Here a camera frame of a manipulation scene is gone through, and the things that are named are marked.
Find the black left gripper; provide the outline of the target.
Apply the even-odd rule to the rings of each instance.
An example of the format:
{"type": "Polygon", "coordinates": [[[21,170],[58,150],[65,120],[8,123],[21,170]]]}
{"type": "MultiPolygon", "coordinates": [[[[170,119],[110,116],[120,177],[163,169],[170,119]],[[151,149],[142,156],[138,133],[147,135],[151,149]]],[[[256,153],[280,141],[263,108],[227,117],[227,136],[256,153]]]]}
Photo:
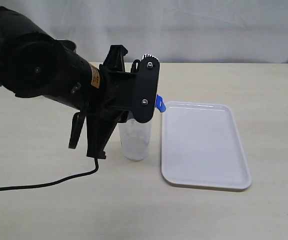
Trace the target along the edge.
{"type": "Polygon", "coordinates": [[[144,124],[154,115],[160,62],[153,57],[136,59],[131,70],[125,70],[123,45],[111,45],[99,66],[105,93],[99,111],[86,118],[87,157],[105,159],[105,147],[118,123],[134,118],[144,124]]]}

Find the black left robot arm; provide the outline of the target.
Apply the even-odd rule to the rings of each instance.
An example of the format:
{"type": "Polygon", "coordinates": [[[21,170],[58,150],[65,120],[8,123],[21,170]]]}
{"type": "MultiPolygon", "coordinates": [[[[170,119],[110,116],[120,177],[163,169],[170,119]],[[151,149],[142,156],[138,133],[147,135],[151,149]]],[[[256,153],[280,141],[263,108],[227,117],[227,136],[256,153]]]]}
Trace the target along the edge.
{"type": "Polygon", "coordinates": [[[70,40],[51,37],[25,15],[0,6],[0,87],[17,98],[43,96],[76,109],[69,148],[87,130],[87,153],[105,159],[115,127],[133,118],[149,122],[155,111],[160,63],[146,54],[126,71],[123,45],[111,45],[94,66],[70,40]]]}

